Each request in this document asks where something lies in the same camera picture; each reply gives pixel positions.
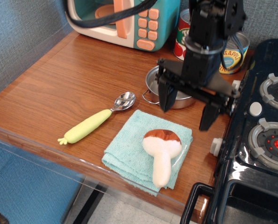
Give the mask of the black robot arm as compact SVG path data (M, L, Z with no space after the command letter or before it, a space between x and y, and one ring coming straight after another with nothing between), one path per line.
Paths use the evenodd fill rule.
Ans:
M185 37L183 62L160 58L157 62L160 108L167 112L180 91L206 104L199 130L207 131L220 114L231 114L240 92L219 72L229 38L237 40L246 14L241 0L192 0L191 27Z

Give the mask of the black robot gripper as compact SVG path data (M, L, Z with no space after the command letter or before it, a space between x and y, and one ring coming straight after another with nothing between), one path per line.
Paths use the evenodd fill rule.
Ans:
M225 112L229 100L239 98L240 92L222 78L219 66L226 43L202 45L192 39L185 40L184 60L160 58L157 84L160 108L169 111L178 91L206 103L199 130L208 131L219 115Z

